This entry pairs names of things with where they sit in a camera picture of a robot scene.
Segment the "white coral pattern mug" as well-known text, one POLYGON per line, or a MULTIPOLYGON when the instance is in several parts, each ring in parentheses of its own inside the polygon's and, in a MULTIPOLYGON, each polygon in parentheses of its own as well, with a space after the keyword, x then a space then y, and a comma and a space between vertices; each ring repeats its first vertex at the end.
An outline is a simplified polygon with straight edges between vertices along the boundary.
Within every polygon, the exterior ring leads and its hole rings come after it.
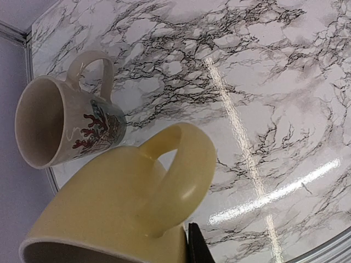
POLYGON ((15 137, 24 160, 44 169, 117 146, 126 133, 123 111, 111 102, 114 64, 104 52, 80 54, 64 81, 39 76, 24 89, 15 113, 15 137), (80 87, 91 63, 103 62, 100 94, 80 87))

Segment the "yellow ceramic mug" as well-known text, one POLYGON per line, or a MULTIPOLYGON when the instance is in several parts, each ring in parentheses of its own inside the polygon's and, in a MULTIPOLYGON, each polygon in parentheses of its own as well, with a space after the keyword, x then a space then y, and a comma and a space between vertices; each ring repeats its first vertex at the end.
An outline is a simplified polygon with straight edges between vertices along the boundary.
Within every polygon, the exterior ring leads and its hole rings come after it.
POLYGON ((208 135, 177 123, 84 165, 19 248, 23 262, 186 262, 184 221, 214 177, 208 135))

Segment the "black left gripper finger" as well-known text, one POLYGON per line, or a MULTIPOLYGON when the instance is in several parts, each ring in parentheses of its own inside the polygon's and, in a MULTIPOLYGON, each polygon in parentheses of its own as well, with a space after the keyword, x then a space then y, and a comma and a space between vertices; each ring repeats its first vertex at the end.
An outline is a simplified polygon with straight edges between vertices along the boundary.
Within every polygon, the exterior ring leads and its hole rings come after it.
POLYGON ((197 223, 188 224, 188 254, 190 263, 215 263, 197 223))

